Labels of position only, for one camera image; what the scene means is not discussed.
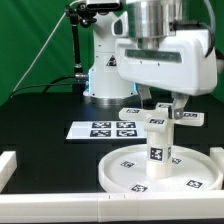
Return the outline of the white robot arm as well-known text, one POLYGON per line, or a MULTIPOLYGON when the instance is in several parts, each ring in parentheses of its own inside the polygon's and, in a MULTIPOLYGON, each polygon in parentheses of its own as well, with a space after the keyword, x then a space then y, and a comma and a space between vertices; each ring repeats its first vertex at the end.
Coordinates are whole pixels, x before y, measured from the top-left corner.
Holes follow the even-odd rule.
POLYGON ((152 87, 174 94, 174 115, 190 96, 217 85, 214 28, 184 19, 184 0, 86 0, 94 23, 94 64, 88 94, 104 102, 137 95, 151 100, 152 87))

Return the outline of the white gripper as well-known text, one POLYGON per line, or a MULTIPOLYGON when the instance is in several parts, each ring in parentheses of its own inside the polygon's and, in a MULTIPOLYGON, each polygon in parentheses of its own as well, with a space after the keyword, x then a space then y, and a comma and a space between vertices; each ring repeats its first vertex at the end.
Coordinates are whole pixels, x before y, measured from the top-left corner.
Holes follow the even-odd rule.
POLYGON ((143 109, 152 102, 149 87, 172 91, 172 116, 182 119, 188 95, 210 93, 217 85, 215 51, 206 56, 208 47, 207 30, 179 30, 164 38, 158 50, 140 49, 135 40, 119 38, 115 58, 120 76, 139 83, 143 109))

